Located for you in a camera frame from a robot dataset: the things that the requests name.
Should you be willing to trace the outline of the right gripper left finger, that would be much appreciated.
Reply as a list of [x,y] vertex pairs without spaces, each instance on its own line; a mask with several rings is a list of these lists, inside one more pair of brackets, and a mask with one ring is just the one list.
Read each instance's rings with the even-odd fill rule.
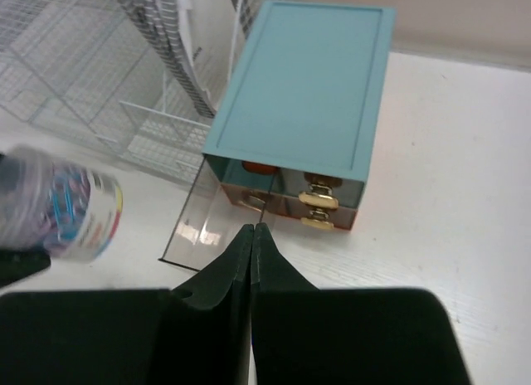
[[4,384],[234,384],[245,353],[254,228],[174,289],[9,293]]

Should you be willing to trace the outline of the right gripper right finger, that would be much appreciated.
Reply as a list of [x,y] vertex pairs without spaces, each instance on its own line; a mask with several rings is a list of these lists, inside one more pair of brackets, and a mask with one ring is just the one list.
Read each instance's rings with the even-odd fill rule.
[[446,309],[429,290],[321,290],[262,223],[251,250],[251,331],[260,384],[470,383]]

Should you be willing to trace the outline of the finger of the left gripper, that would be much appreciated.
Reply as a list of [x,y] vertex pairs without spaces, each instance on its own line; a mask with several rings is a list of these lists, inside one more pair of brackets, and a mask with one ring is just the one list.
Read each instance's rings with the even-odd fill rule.
[[51,258],[43,250],[1,250],[0,286],[7,287],[48,269]]

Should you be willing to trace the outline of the clear jar of paper clips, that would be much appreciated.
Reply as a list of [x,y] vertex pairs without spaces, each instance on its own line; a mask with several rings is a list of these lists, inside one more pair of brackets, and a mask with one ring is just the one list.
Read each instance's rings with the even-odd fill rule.
[[117,179],[28,146],[1,156],[1,245],[92,261],[111,243],[123,212]]

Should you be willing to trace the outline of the clear drawer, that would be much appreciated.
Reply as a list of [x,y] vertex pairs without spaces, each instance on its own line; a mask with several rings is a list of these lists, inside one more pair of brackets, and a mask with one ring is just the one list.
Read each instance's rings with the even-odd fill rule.
[[199,272],[221,255],[246,224],[275,223],[276,171],[250,173],[241,161],[218,178],[204,160],[194,179],[161,262]]

